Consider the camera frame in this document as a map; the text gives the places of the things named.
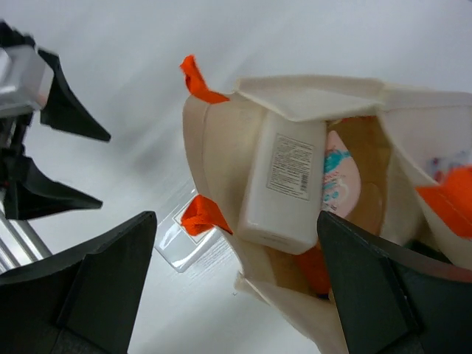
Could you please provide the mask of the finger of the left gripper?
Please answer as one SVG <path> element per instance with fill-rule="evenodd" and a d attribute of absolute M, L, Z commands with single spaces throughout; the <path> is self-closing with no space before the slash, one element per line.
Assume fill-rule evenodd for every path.
<path fill-rule="evenodd" d="M 110 133 L 90 115 L 70 89 L 60 58 L 43 49 L 39 49 L 38 54 L 54 73 L 47 104 L 41 110 L 41 124 L 58 131 L 109 142 Z"/>
<path fill-rule="evenodd" d="M 102 201 L 46 177 L 26 156 L 3 159 L 4 214 L 27 221 L 80 209 L 99 209 Z"/>

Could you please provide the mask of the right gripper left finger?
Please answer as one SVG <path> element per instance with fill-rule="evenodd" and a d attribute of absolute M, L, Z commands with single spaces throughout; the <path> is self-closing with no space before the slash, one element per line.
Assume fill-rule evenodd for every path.
<path fill-rule="evenodd" d="M 126 353 L 157 230 L 142 212 L 1 274 L 2 353 Z"/>

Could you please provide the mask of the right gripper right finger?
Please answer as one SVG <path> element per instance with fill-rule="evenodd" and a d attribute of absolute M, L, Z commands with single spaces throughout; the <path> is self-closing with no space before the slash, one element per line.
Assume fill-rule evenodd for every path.
<path fill-rule="evenodd" d="M 331 212 L 317 232 L 350 353 L 470 353 L 471 271 Z"/>

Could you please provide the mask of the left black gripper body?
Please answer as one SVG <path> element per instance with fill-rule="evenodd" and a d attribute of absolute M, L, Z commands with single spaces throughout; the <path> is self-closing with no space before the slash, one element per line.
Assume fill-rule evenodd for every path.
<path fill-rule="evenodd" d="M 24 155 L 24 138 L 33 113 L 1 118 L 1 195 L 9 187 L 7 160 Z"/>

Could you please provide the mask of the white rectangular bottle black cap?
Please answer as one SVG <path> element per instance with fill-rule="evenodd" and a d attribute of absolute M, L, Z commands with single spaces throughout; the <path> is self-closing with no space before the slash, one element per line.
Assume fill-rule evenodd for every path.
<path fill-rule="evenodd" d="M 154 249 L 178 273 L 184 273 L 209 251 L 222 234 L 213 228 L 197 236 L 191 236 L 181 225 L 181 219 L 190 202 L 197 195 L 193 185 L 169 201 L 163 219 L 158 222 Z"/>

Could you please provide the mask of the peach bottle pink cap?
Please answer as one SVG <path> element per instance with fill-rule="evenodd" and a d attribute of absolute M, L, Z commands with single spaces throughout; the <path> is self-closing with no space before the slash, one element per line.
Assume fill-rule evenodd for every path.
<path fill-rule="evenodd" d="M 361 194 L 361 177 L 351 153 L 337 132 L 327 135 L 324 155 L 322 210 L 346 218 Z"/>

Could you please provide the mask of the canvas tote bag orange handles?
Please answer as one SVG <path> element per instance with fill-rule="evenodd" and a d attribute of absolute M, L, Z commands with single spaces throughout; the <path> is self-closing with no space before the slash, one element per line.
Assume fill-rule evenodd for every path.
<path fill-rule="evenodd" d="M 325 75 L 210 89 L 193 56 L 190 235 L 322 353 L 471 351 L 471 95 Z"/>

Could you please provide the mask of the orange blue spray bottle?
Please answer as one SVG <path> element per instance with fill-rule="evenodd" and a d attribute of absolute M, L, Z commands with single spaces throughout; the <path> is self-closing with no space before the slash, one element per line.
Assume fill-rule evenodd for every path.
<path fill-rule="evenodd" d="M 303 254 L 295 255 L 294 260 L 315 294 L 327 299 L 331 284 L 322 250 L 315 246 Z"/>

